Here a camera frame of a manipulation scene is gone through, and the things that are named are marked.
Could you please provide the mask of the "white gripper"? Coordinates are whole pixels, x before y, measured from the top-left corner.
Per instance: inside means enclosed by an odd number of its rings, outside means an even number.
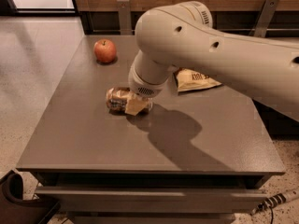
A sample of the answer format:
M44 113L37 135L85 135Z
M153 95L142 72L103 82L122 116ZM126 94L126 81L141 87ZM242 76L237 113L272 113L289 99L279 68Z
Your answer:
M140 50L129 71L131 91L127 97L125 113L135 116L146 108L149 104L146 98L157 96L174 71L173 65L156 63Z

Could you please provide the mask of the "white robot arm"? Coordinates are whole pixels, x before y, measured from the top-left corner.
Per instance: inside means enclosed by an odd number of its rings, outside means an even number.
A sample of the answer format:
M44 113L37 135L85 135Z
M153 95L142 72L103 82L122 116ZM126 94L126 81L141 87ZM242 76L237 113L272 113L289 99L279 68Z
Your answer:
M128 81L142 97L157 96L173 72L188 68L299 120L299 48L292 43L215 30L197 1L146 11L135 40Z

